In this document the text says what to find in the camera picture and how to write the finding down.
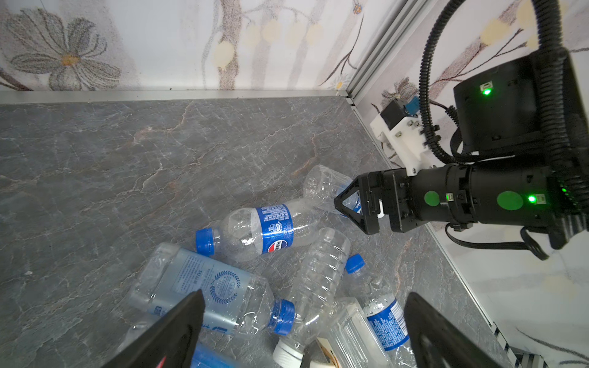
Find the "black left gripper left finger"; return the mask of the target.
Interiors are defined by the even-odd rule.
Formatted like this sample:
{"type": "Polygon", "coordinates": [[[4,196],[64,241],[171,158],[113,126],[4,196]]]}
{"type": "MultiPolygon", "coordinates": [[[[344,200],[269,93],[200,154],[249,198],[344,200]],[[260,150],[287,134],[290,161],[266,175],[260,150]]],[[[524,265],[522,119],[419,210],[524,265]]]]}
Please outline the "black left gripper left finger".
{"type": "Polygon", "coordinates": [[[144,318],[124,335],[106,367],[191,367],[205,313],[201,290],[160,318],[144,318]]]}

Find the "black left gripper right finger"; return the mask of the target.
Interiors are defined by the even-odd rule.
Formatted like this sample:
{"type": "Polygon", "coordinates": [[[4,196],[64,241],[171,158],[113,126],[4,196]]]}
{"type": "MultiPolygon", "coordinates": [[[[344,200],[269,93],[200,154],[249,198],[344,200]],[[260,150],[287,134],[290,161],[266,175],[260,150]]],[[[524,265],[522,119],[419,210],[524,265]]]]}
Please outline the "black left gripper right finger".
{"type": "Polygon", "coordinates": [[[488,354],[416,292],[408,294],[404,316],[419,368],[492,366],[488,354]]]}

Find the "pepsi label clear bottle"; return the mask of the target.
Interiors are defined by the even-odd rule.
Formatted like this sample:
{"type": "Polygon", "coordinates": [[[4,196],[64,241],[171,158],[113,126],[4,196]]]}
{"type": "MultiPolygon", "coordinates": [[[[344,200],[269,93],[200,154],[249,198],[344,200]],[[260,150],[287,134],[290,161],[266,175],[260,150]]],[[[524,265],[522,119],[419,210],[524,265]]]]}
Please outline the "pepsi label clear bottle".
{"type": "Polygon", "coordinates": [[[196,231],[196,252],[232,262],[249,262],[317,239],[323,212],[308,199],[242,208],[196,231]]]}

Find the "clear blue label bottle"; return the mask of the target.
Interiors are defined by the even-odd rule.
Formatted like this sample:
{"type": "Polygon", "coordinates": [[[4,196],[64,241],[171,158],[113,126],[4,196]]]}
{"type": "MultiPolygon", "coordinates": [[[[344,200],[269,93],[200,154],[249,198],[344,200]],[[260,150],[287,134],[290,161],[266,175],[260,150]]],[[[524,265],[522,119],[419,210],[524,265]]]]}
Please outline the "clear blue label bottle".
{"type": "Polygon", "coordinates": [[[318,209],[341,215],[334,206],[334,199],[351,183],[351,177],[326,166],[316,165],[305,178],[303,197],[318,209]]]}

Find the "blue label water bottle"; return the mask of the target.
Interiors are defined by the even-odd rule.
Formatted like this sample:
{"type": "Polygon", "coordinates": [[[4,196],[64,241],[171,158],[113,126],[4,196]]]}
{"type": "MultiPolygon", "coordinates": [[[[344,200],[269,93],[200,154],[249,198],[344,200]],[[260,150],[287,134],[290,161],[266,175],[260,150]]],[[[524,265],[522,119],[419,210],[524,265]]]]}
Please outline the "blue label water bottle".
{"type": "Polygon", "coordinates": [[[355,254],[346,262],[344,287],[346,294],[359,302],[393,366],[415,367],[403,308],[391,279],[378,274],[373,265],[355,254]]]}

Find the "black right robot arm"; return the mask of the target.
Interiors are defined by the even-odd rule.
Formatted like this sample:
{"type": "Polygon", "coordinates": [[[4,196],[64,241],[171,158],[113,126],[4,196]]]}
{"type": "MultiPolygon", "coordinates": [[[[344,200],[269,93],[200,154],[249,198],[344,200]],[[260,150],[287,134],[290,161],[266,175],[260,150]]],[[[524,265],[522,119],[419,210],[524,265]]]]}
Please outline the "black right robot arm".
{"type": "Polygon", "coordinates": [[[444,222],[452,238],[477,223],[513,225],[518,242],[463,242],[465,248],[547,253],[545,234],[559,250],[588,228],[588,123],[556,1],[532,8],[539,46],[522,58],[468,78],[446,109],[456,124],[449,150],[433,123],[430,75],[443,30],[460,7],[446,4],[426,41],[420,66],[421,128],[413,143],[394,144],[399,169],[361,174],[334,198],[335,209],[362,232],[394,232],[444,222]]]}

